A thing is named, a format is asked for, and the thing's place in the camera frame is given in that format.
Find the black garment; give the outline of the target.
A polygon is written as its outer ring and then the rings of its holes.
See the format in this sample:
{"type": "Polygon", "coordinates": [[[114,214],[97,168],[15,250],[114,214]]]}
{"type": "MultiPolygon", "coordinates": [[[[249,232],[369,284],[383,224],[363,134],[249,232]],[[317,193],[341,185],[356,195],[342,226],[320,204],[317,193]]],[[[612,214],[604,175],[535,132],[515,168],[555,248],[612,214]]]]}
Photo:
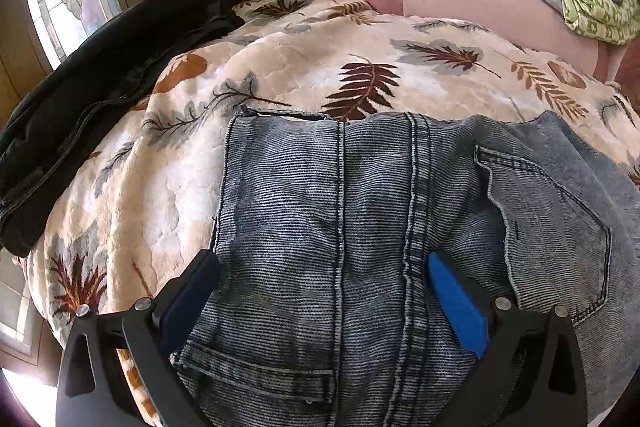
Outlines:
{"type": "Polygon", "coordinates": [[[235,31],[245,0],[143,0],[109,20],[14,109],[1,131],[1,245],[25,258],[105,135],[168,62],[235,31]]]}

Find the blue denim pants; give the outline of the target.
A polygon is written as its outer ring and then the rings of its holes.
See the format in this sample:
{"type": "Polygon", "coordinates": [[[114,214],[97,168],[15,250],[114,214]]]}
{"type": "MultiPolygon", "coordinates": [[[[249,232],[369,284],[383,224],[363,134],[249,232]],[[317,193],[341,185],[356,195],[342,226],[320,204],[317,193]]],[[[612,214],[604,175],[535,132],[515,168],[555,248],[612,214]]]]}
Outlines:
{"type": "Polygon", "coordinates": [[[433,253],[523,310],[567,309],[590,416],[638,369],[638,188],[552,113],[236,116],[215,251],[175,368],[216,426],[430,425],[474,362],[433,253]]]}

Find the pink sofa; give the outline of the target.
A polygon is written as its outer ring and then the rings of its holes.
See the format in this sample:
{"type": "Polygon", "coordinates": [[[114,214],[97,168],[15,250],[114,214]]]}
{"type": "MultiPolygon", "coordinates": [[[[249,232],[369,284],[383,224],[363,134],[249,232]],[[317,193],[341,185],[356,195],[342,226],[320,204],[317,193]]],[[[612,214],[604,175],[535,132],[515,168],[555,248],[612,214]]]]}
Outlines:
{"type": "Polygon", "coordinates": [[[381,13],[468,20],[519,46],[548,51],[581,72],[615,81],[639,104],[639,43],[613,46],[575,34],[542,0],[367,0],[381,13]]]}

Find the beige leaf-print blanket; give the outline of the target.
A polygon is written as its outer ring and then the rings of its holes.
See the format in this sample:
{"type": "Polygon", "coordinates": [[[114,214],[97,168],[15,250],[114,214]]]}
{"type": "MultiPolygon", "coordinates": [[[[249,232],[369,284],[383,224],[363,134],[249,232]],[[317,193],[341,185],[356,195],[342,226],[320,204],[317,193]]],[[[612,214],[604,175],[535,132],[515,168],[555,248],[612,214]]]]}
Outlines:
{"type": "MultiPolygon", "coordinates": [[[[617,83],[549,52],[363,0],[248,0],[233,11],[242,26],[173,58],[54,205],[28,277],[46,282],[39,306],[64,349],[81,307],[127,311],[203,249],[216,255],[227,134],[244,113],[341,124],[384,113],[524,124],[552,113],[639,192],[634,106],[617,83]]],[[[142,426],[163,426],[129,351],[116,353],[142,426]]]]}

